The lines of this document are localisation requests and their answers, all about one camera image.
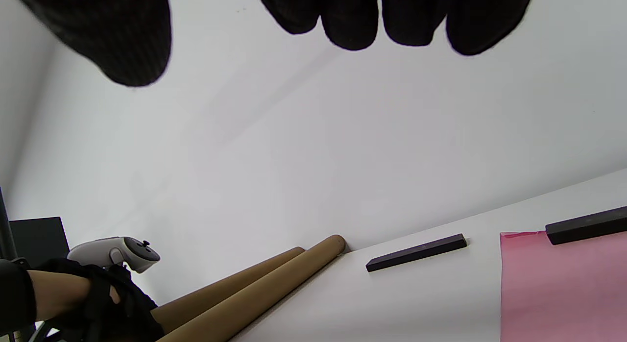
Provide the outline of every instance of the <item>black glove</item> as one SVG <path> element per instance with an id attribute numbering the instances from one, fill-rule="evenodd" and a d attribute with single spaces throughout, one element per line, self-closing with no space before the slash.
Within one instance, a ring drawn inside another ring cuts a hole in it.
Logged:
<path id="1" fill-rule="evenodd" d="M 377 35 L 377 0 L 262 0 L 291 34 L 310 31 L 318 17 L 332 43 L 349 50 L 368 47 Z M 382 0 L 387 35 L 407 46 L 425 46 L 448 15 L 452 47 L 474 55 L 493 47 L 522 20 L 530 0 Z"/>
<path id="2" fill-rule="evenodd" d="M 61 42 L 116 83 L 156 81 L 170 58 L 168 0 L 22 0 Z"/>

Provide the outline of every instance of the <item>vr controller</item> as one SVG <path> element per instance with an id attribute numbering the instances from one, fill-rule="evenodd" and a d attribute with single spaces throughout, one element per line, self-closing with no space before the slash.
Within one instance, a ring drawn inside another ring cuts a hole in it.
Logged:
<path id="1" fill-rule="evenodd" d="M 143 273 L 159 262 L 161 257 L 145 240 L 140 242 L 132 237 L 111 237 L 80 244 L 70 250 L 67 259 L 105 269 L 126 262 L 131 270 Z"/>

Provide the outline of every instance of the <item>cardboard tube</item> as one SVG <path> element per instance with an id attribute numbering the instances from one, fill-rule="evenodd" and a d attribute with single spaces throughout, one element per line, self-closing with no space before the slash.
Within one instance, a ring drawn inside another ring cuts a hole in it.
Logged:
<path id="1" fill-rule="evenodd" d="M 172 331 L 158 342 L 226 342 L 285 295 L 335 259 L 345 248 L 332 235 L 255 283 Z"/>
<path id="2" fill-rule="evenodd" d="M 305 249 L 296 247 L 280 253 L 244 271 L 155 308 L 151 311 L 152 317 L 163 327 L 165 333 L 170 333 L 304 251 Z"/>

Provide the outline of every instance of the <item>pink paper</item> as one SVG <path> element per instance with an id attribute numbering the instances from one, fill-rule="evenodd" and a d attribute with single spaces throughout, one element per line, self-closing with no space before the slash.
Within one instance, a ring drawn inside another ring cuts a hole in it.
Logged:
<path id="1" fill-rule="evenodd" d="M 501 233 L 501 342 L 627 342 L 627 233 Z"/>

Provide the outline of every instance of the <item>white table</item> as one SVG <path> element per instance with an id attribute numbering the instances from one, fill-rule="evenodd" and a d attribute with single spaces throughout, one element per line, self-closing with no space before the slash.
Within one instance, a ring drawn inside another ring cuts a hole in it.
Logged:
<path id="1" fill-rule="evenodd" d="M 625 205 L 627 170 L 622 170 L 348 253 L 234 340 L 497 342 L 499 233 L 543 230 L 548 223 Z M 365 270 L 374 257 L 457 233 L 467 237 L 468 248 Z"/>

